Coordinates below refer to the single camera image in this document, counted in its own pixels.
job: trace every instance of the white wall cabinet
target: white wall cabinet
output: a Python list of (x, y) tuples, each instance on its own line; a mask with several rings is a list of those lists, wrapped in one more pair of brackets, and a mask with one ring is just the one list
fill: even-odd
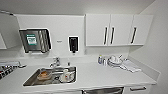
[(86, 46), (144, 45), (151, 15), (86, 14)]
[(86, 46), (127, 45), (133, 15), (86, 14)]
[(86, 15), (86, 46), (107, 46), (110, 14)]
[(149, 94), (151, 85), (124, 87), (123, 94)]
[(111, 15), (108, 46), (127, 45), (133, 15)]
[(0, 49), (21, 44), (19, 24), (15, 16), (0, 13)]
[(152, 23), (152, 15), (134, 15), (129, 45), (144, 45)]

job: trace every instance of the white countertop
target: white countertop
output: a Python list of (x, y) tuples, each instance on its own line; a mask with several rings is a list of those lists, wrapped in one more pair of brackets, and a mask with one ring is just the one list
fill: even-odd
[(156, 84), (156, 81), (143, 72), (131, 73), (120, 68), (103, 66), (97, 62), (75, 63), (77, 67), (74, 83), (50, 84), (38, 86), (23, 86), (31, 75), (48, 65), (34, 65), (18, 68), (0, 80), (0, 94), (18, 94), (33, 92), (63, 92), (83, 89), (97, 89), (105, 87), (120, 87)]

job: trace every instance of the ceiling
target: ceiling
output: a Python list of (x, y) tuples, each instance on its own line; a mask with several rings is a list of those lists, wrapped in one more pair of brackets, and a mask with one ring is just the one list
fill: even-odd
[(139, 14), (155, 0), (0, 0), (0, 10), (14, 14)]

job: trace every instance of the wall-mounted dispenser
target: wall-mounted dispenser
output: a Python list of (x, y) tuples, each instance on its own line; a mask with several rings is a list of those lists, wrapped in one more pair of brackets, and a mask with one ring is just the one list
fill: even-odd
[(72, 53), (78, 51), (78, 37), (69, 37), (69, 47)]
[(47, 29), (19, 30), (25, 53), (41, 51), (45, 53), (51, 49), (49, 31)]

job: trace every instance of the small bottle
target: small bottle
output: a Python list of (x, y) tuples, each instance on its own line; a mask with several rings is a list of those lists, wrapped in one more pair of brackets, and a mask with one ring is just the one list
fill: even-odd
[(99, 55), (98, 63), (99, 63), (99, 64), (102, 64), (102, 55)]

